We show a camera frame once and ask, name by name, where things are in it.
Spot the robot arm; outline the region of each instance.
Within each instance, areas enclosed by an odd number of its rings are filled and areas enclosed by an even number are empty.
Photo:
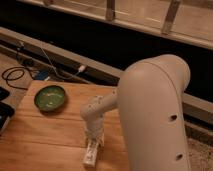
[[[189,79],[187,64],[174,55],[128,67],[116,91],[96,97],[81,110],[91,142],[84,163],[94,166],[103,113],[117,106],[131,170],[190,171],[181,101]]]

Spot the dark background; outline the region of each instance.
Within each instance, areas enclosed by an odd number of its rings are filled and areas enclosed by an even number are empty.
[[[213,102],[213,51],[14,0],[0,4],[0,26],[125,69],[161,54],[183,58],[191,69],[187,93]]]

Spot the wire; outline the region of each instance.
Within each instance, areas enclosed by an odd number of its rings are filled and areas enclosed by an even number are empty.
[[[10,84],[10,81],[16,81],[16,80],[22,78],[25,75],[25,71],[27,71],[29,73],[30,77],[33,79],[33,75],[32,75],[31,72],[33,72],[34,70],[30,70],[29,68],[26,68],[26,67],[8,68],[1,74],[1,77],[2,77],[3,80],[6,81],[6,83],[9,87],[21,89],[21,90],[28,90],[28,88],[18,87],[18,86],[14,86],[14,85]],[[14,74],[15,72],[21,72],[21,74],[17,77],[11,78],[11,75]]]
[[[47,58],[47,60],[49,61],[53,71],[55,72],[56,76],[60,79],[63,79],[63,80],[70,80],[70,79],[73,79],[73,76],[70,76],[70,77],[64,77],[62,75],[60,75],[57,71],[57,68],[53,65],[52,61],[50,60],[50,57],[47,55],[47,53],[45,52],[45,50],[43,49],[43,43],[41,42],[41,51],[43,52],[44,56]],[[84,72],[86,69],[86,65],[81,65],[79,68],[78,68],[78,72],[76,72],[74,75],[77,76],[78,74]]]

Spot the wooden cutting board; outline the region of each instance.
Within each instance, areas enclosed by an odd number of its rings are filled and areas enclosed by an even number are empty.
[[[34,105],[35,94],[47,85],[60,85],[66,104],[49,115]],[[84,168],[86,151],[80,107],[114,87],[33,81],[15,116],[0,137],[0,171],[127,171],[128,158],[117,110],[106,113],[105,147],[96,168]]]

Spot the bowl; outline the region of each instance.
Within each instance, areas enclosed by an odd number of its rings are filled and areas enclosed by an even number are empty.
[[[60,108],[65,100],[65,90],[60,86],[50,85],[37,92],[34,98],[34,103],[40,111],[51,112]]]

